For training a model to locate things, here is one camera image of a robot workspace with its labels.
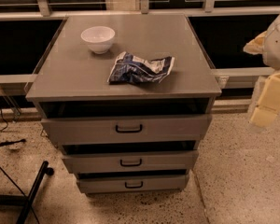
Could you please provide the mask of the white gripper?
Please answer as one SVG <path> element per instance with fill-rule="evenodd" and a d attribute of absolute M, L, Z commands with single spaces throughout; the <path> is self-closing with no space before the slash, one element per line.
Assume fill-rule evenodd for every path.
<path fill-rule="evenodd" d="M 280 14 L 264 31 L 245 44 L 243 51 L 258 55 L 263 52 L 263 62 L 280 70 Z M 280 113 L 280 72 L 264 80 L 263 88 L 254 104 L 250 123 L 257 127 L 268 127 Z"/>

